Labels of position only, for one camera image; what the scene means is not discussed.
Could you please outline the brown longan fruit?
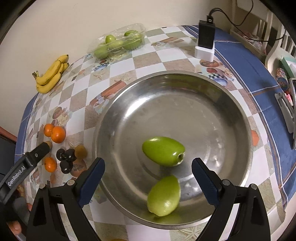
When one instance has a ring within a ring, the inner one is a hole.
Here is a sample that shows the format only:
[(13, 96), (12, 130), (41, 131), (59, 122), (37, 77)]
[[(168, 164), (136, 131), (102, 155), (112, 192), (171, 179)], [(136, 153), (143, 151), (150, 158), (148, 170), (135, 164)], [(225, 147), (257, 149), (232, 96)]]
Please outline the brown longan fruit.
[(51, 141), (46, 141), (46, 144), (49, 146), (50, 149), (52, 149), (52, 142)]
[(74, 154), (77, 159), (85, 159), (88, 152), (82, 144), (79, 144), (74, 148)]

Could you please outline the white chair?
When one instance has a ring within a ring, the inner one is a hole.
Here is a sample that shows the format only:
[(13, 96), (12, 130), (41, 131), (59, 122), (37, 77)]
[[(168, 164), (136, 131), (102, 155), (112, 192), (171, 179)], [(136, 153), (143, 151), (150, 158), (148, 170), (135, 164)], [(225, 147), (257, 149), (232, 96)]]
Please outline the white chair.
[(230, 35), (250, 50), (273, 74), (283, 57), (295, 59), (295, 42), (280, 20), (260, 1), (232, 1)]

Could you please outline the dark plum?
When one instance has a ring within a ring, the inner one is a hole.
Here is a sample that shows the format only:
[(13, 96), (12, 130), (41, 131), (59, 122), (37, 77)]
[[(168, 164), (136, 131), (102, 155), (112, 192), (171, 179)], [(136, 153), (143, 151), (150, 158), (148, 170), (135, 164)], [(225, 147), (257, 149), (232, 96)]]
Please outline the dark plum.
[(66, 157), (65, 157), (65, 150), (64, 149), (59, 149), (57, 152), (56, 152), (56, 158), (59, 160), (59, 161), (65, 161), (66, 160)]
[(69, 163), (74, 162), (77, 158), (75, 156), (75, 150), (74, 149), (68, 149), (64, 153), (65, 160)]
[(73, 163), (63, 160), (60, 162), (60, 168), (61, 168), (62, 173), (68, 174), (71, 172), (71, 170), (73, 168)]

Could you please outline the large steel bowl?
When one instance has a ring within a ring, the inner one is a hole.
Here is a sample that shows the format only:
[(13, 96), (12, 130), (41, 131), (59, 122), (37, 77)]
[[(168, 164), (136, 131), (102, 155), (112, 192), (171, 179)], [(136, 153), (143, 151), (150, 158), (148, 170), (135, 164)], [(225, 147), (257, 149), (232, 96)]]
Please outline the large steel bowl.
[[(208, 204), (193, 173), (200, 158), (221, 179), (246, 184), (252, 137), (233, 95), (207, 77), (165, 71), (142, 77), (108, 102), (97, 122), (93, 157), (105, 161), (100, 186), (124, 215), (143, 225), (180, 229), (207, 221)], [(152, 187), (175, 176), (180, 203), (159, 217), (147, 207)]]

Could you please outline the checkered blue tablecloth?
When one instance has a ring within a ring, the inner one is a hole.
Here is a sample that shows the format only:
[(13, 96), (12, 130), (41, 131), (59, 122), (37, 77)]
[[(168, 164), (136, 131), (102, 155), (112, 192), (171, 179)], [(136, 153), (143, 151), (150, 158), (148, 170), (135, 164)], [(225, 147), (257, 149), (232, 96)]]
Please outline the checkered blue tablecloth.
[(65, 128), (64, 147), (83, 144), (91, 151), (99, 113), (118, 90), (137, 78), (164, 70), (201, 73), (225, 85), (249, 119), (254, 154), (248, 182), (260, 188), (271, 238), (276, 240), (295, 215), (295, 189), (282, 189), (295, 174), (295, 151), (274, 98), (280, 86), (254, 54), (222, 30), (216, 32), (214, 63), (196, 59), (197, 32), (194, 26), (150, 30), (144, 46), (120, 61), (97, 61), (85, 55), (72, 63), (51, 92), (38, 94), (28, 103), (15, 158), (47, 139), (43, 134), (47, 123)]

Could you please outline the colourful patterned cup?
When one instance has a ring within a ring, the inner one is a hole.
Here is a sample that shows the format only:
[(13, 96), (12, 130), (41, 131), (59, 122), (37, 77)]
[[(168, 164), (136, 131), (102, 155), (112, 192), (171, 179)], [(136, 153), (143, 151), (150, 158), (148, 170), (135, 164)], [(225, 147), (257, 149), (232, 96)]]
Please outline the colourful patterned cup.
[(288, 78), (285, 71), (282, 68), (277, 68), (275, 79), (283, 91), (288, 90)]

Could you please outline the yellow banana bunch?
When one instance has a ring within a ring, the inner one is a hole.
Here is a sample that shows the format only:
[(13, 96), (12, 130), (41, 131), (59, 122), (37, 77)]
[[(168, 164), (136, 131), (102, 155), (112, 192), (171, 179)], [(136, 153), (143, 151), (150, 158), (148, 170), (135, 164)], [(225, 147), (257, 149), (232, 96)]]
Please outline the yellow banana bunch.
[(63, 72), (69, 67), (68, 59), (68, 54), (61, 55), (42, 76), (39, 75), (38, 71), (32, 73), (36, 81), (37, 92), (46, 94), (55, 87)]

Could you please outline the green box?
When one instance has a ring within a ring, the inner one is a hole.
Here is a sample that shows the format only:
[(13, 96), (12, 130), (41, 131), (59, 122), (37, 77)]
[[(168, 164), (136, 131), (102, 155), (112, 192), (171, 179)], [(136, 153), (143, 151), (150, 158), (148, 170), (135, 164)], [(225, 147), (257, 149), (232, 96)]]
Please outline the green box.
[(292, 57), (283, 57), (281, 63), (287, 71), (290, 78), (295, 78), (296, 75), (296, 60)]

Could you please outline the orange tangerine large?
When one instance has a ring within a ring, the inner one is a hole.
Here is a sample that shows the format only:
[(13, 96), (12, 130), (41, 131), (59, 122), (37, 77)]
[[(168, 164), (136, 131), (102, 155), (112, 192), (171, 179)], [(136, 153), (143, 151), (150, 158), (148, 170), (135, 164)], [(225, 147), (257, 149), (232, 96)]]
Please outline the orange tangerine large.
[(57, 144), (62, 143), (66, 138), (66, 131), (62, 126), (55, 126), (52, 129), (51, 140)]

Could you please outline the green mango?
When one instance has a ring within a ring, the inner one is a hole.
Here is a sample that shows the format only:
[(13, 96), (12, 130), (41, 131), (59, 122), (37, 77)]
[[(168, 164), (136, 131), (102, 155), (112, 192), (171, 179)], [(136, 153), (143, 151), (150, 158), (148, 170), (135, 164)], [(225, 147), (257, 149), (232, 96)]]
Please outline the green mango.
[(150, 190), (147, 196), (149, 212), (162, 217), (172, 213), (180, 202), (181, 187), (174, 175), (162, 178)]
[(149, 138), (142, 144), (143, 153), (151, 161), (165, 167), (174, 167), (182, 163), (185, 150), (180, 142), (168, 137)]

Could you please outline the white charger stand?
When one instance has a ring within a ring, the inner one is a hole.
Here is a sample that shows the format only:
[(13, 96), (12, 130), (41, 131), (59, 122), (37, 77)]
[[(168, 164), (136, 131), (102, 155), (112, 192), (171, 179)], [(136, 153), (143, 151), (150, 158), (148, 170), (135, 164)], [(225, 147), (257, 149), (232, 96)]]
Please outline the white charger stand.
[(195, 46), (194, 56), (197, 59), (213, 62), (214, 54), (215, 54), (215, 43), (213, 43), (213, 47), (211, 49), (200, 47), (198, 45)]

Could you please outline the clear plastic fruit tray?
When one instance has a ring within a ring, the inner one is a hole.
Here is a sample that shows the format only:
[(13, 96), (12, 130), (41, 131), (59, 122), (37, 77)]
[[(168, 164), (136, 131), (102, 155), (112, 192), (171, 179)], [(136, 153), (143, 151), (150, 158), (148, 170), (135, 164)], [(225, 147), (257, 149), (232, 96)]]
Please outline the clear plastic fruit tray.
[(98, 60), (116, 59), (144, 45), (145, 27), (136, 23), (106, 33), (89, 45), (87, 53)]

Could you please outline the smartphone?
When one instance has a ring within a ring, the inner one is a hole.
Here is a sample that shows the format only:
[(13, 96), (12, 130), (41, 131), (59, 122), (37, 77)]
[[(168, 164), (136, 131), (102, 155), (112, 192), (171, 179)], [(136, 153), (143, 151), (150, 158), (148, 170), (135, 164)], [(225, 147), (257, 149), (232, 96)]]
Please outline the smartphone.
[(293, 117), (293, 149), (296, 149), (296, 95), (295, 95), (295, 78), (289, 79), (290, 84), (290, 95), (292, 97), (293, 102), (293, 111), (292, 111), (292, 117)]

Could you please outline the black power bank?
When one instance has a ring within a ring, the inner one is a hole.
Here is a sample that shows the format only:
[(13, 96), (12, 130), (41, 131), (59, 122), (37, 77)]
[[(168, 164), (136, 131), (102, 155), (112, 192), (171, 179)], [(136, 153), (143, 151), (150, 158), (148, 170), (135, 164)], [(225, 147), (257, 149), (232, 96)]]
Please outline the black power bank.
[(212, 49), (214, 45), (215, 30), (215, 24), (213, 22), (200, 20), (198, 46)]

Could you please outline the white phone stand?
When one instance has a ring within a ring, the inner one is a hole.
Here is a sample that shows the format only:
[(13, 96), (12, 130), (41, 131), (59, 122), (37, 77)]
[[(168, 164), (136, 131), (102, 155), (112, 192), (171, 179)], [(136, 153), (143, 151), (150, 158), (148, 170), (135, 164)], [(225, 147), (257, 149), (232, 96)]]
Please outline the white phone stand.
[(285, 94), (278, 92), (274, 94), (274, 97), (280, 107), (281, 113), (285, 120), (287, 130), (289, 133), (294, 132), (294, 120), (293, 120), (293, 108), (290, 105), (288, 99), (285, 97)]

